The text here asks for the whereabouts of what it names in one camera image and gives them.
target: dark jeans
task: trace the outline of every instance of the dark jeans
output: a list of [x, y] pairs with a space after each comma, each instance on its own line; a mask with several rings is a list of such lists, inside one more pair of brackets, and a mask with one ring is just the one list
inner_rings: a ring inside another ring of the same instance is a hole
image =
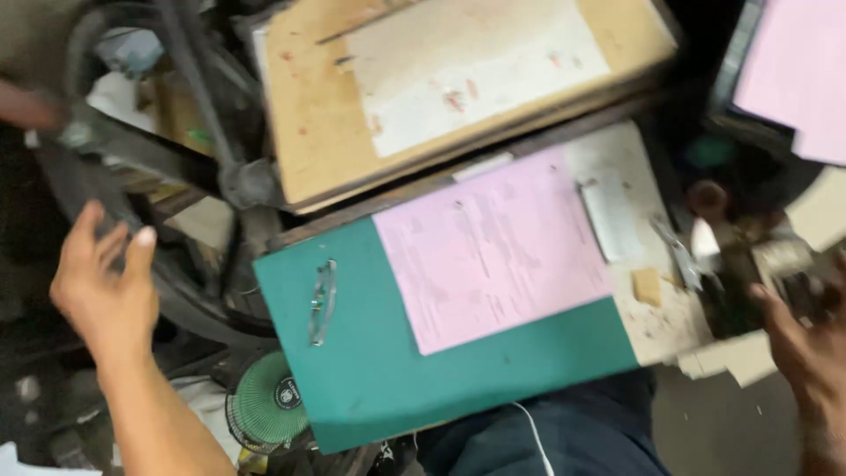
[[[652, 442], [655, 374], [641, 368], [522, 401], [556, 475], [669, 475]], [[544, 474], [529, 419], [513, 405], [417, 434], [427, 474]]]

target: pink paper sheet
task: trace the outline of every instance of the pink paper sheet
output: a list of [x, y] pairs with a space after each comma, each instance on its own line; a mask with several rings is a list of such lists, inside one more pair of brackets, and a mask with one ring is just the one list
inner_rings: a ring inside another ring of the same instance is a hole
[[612, 293], [561, 147], [373, 221], [423, 355]]
[[801, 157], [846, 165], [846, 2], [768, 0], [733, 102], [795, 128]]

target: green clipboard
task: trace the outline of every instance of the green clipboard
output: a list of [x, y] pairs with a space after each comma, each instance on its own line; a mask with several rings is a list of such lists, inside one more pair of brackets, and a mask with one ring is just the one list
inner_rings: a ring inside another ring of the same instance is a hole
[[[309, 337], [317, 268], [337, 263], [322, 346]], [[612, 298], [422, 356], [371, 219], [255, 262], [322, 453], [638, 367]]]

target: fan logo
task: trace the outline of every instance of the fan logo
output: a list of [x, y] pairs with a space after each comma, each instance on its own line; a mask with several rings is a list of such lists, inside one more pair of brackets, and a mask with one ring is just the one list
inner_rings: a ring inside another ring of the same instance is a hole
[[276, 404], [283, 410], [293, 410], [302, 403], [302, 400], [299, 398], [297, 384], [294, 382], [293, 377], [282, 379], [279, 385], [276, 386], [274, 396], [276, 397]]

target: floor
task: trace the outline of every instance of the floor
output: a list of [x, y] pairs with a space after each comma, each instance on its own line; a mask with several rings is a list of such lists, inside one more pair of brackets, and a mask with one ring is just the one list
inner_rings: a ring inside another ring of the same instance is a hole
[[781, 374], [741, 390], [729, 374], [657, 371], [655, 442], [674, 476], [799, 473], [796, 407]]

